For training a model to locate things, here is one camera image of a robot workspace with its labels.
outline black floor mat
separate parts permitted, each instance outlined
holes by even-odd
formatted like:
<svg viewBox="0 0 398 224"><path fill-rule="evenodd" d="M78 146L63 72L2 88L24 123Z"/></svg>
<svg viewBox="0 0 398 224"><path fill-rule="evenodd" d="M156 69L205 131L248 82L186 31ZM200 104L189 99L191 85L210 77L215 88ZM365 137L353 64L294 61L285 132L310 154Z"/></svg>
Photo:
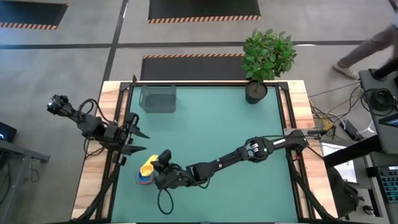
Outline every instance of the black floor mat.
<svg viewBox="0 0 398 224"><path fill-rule="evenodd" d="M67 8L67 4L0 1L0 27L54 30Z"/></svg>
<svg viewBox="0 0 398 224"><path fill-rule="evenodd" d="M245 80L243 54L148 55L140 80Z"/></svg>
<svg viewBox="0 0 398 224"><path fill-rule="evenodd" d="M257 0L150 0L149 23L261 19Z"/></svg>

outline yellow device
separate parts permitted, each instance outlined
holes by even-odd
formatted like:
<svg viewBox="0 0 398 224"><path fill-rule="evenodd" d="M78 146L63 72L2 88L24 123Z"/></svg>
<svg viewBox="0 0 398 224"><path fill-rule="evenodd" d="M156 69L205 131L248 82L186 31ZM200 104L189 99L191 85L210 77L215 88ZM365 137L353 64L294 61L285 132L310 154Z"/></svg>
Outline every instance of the yellow device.
<svg viewBox="0 0 398 224"><path fill-rule="evenodd" d="M154 166L150 163L157 160L157 155L152 155L145 162L145 164L139 169L141 176L148 177L154 173Z"/></svg>

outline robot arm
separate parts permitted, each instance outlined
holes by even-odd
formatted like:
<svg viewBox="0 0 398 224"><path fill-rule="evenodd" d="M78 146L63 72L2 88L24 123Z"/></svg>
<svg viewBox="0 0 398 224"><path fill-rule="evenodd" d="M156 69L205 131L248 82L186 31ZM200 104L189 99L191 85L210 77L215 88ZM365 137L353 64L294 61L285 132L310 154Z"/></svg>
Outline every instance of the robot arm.
<svg viewBox="0 0 398 224"><path fill-rule="evenodd" d="M248 139L243 146L219 159L192 164L186 166L185 170L179 165L169 164L171 152L167 149L159 156L158 161L152 162L154 169L159 173L155 177L155 185L159 190L201 185L207 182L216 172L237 162L262 162L275 150L285 147L303 150L307 146L308 142L300 130L293 131L289 136L275 140L256 137Z"/></svg>

